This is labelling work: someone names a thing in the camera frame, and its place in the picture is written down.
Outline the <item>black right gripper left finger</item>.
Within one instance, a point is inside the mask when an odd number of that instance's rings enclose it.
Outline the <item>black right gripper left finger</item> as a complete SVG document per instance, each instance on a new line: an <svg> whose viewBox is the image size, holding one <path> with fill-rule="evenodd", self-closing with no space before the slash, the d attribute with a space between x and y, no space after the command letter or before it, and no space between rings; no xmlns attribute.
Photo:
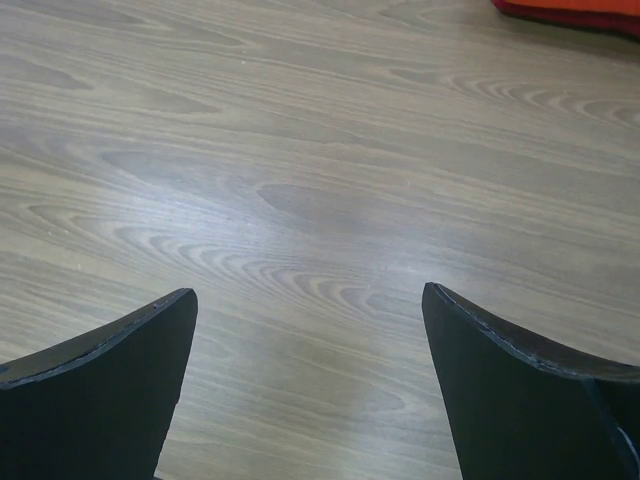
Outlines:
<svg viewBox="0 0 640 480"><path fill-rule="evenodd" d="M154 478L196 318L195 291L178 289L2 364L2 478Z"/></svg>

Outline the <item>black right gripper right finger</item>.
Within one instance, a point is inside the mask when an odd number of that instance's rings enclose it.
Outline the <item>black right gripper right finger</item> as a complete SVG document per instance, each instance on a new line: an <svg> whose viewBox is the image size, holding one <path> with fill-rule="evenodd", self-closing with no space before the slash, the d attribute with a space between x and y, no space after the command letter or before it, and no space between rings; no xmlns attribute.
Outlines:
<svg viewBox="0 0 640 480"><path fill-rule="evenodd" d="M639 369L504 320L438 283L422 313L465 479L636 479Z"/></svg>

